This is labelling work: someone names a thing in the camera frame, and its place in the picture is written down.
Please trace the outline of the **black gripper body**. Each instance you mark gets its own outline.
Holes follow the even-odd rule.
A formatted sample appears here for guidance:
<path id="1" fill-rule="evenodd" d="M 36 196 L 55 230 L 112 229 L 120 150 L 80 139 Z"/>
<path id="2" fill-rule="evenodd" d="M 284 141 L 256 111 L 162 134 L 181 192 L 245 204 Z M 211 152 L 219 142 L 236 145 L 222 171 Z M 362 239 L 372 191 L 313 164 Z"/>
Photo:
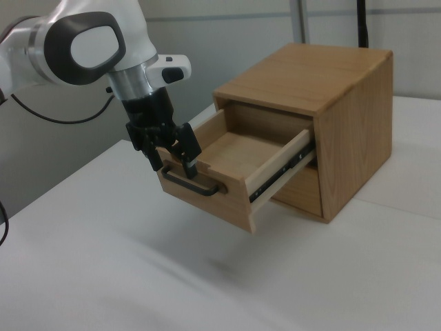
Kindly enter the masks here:
<path id="1" fill-rule="evenodd" d="M 130 124 L 138 128 L 174 128 L 174 109 L 166 88 L 140 98 L 122 101 Z"/>

